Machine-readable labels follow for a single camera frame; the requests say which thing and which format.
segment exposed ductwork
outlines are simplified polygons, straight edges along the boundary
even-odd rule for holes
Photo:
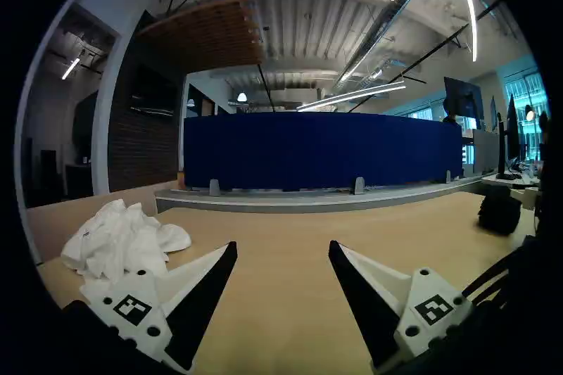
[[[343,72],[340,74],[340,76],[336,80],[336,83],[332,87],[331,93],[333,95],[338,95],[343,92],[348,78],[352,76],[361,62],[363,62],[363,60],[369,55],[369,53],[373,51],[379,41],[381,41],[387,30],[391,27],[400,12],[403,11],[403,9],[407,6],[409,1],[410,0],[390,1],[381,10],[377,18],[375,18],[372,27],[369,29],[365,40],[354,53],[350,61],[348,61]],[[356,87],[361,89],[362,87],[366,87],[367,85],[373,83],[373,79],[371,78],[372,74],[373,72],[364,77],[362,81],[358,85],[356,85]]]

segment wooden ceiling panel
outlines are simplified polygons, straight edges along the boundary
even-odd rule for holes
[[[262,62],[248,0],[220,0],[154,23],[137,37],[186,73]]]

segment desk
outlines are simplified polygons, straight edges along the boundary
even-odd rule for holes
[[[521,179],[502,180],[497,179],[497,174],[492,174],[490,176],[483,177],[481,181],[485,184],[506,186],[510,189],[523,189],[525,187],[537,186],[540,183],[540,180],[537,177],[530,177],[526,172],[522,172],[521,175]]]
[[[457,192],[416,203],[321,214],[251,214],[174,208],[192,246],[168,268],[230,240],[239,259],[195,357],[195,374],[365,374],[370,357],[328,258],[335,239],[398,271],[428,265],[458,289],[512,250],[476,223],[483,196]],[[533,218],[521,218],[533,233]],[[60,258],[39,267],[62,307],[82,277]]]

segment screw hole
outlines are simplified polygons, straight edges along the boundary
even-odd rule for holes
[[[445,334],[447,336],[451,336],[457,331],[457,325],[450,325],[448,328],[445,329]]]
[[[414,336],[416,336],[419,332],[420,332],[420,329],[419,329],[419,327],[416,326],[416,325],[411,325],[411,326],[409,326],[409,327],[405,330],[405,334],[407,334],[407,337],[414,337]]]
[[[440,343],[440,337],[434,337],[428,342],[428,348],[435,348]]]
[[[151,337],[158,337],[160,335],[160,329],[157,326],[151,325],[146,329],[146,333]]]
[[[126,338],[124,342],[127,347],[137,348],[137,342],[133,338]]]

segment television screen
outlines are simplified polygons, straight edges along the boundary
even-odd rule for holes
[[[476,120],[477,129],[483,119],[481,88],[461,80],[444,77],[445,95],[448,100],[448,114],[463,115]]]
[[[156,117],[173,117],[177,96],[178,86],[174,82],[140,65],[133,78],[130,108]]]

